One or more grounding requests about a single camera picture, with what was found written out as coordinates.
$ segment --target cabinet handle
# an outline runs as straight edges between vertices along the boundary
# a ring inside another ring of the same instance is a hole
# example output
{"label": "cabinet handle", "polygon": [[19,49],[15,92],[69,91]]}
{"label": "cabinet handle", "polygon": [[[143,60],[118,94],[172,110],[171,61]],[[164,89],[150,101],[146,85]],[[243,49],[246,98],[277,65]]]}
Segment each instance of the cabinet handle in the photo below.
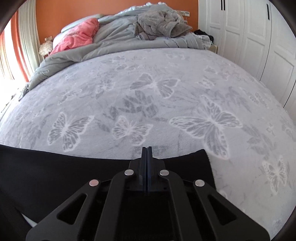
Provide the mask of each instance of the cabinet handle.
{"label": "cabinet handle", "polygon": [[268,7],[268,4],[266,4],[267,5],[267,16],[268,16],[268,20],[270,20],[269,19],[269,7]]}

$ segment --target fluffy white lamp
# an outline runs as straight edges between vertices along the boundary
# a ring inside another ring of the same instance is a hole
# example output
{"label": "fluffy white lamp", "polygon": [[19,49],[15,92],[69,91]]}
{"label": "fluffy white lamp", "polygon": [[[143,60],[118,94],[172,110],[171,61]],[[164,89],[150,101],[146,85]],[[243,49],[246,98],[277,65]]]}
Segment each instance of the fluffy white lamp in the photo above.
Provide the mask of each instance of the fluffy white lamp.
{"label": "fluffy white lamp", "polygon": [[53,50],[53,45],[51,40],[45,41],[45,43],[41,44],[39,48],[39,54],[41,56],[48,55]]}

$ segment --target pink blanket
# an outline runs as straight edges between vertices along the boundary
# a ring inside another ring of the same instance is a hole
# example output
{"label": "pink blanket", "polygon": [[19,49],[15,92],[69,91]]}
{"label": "pink blanket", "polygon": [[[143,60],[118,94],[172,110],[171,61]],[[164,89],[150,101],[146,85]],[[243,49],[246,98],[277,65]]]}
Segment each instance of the pink blanket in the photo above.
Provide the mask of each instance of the pink blanket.
{"label": "pink blanket", "polygon": [[99,29],[99,22],[96,18],[90,18],[77,25],[62,38],[57,46],[50,53],[54,54],[68,49],[92,44],[93,37]]}

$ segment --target orange wall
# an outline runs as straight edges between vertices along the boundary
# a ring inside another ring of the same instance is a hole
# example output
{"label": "orange wall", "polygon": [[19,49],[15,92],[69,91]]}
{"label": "orange wall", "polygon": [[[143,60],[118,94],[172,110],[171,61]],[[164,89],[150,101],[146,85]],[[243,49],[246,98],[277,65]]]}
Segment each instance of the orange wall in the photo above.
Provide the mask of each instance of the orange wall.
{"label": "orange wall", "polygon": [[[54,38],[63,27],[80,18],[97,13],[115,14],[146,2],[149,0],[37,0],[36,21],[40,43],[43,43],[46,37]],[[188,24],[193,27],[193,30],[197,29],[198,0],[166,0],[164,2],[175,10],[189,11]]]}

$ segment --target round metal rivet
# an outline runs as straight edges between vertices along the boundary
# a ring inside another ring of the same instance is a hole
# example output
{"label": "round metal rivet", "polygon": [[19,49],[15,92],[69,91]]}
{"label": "round metal rivet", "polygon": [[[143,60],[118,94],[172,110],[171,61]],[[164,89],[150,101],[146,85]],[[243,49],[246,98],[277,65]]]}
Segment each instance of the round metal rivet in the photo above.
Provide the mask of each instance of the round metal rivet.
{"label": "round metal rivet", "polygon": [[131,176],[133,174],[133,170],[132,169],[127,169],[124,174],[127,175],[127,176]]}
{"label": "round metal rivet", "polygon": [[161,170],[161,171],[159,172],[159,174],[162,175],[162,176],[167,176],[169,173],[170,173],[170,172],[169,172],[168,170]]}
{"label": "round metal rivet", "polygon": [[197,187],[203,187],[205,185],[205,182],[203,180],[196,180],[195,185]]}
{"label": "round metal rivet", "polygon": [[89,185],[92,187],[98,186],[99,185],[99,181],[96,179],[93,179],[89,182]]}

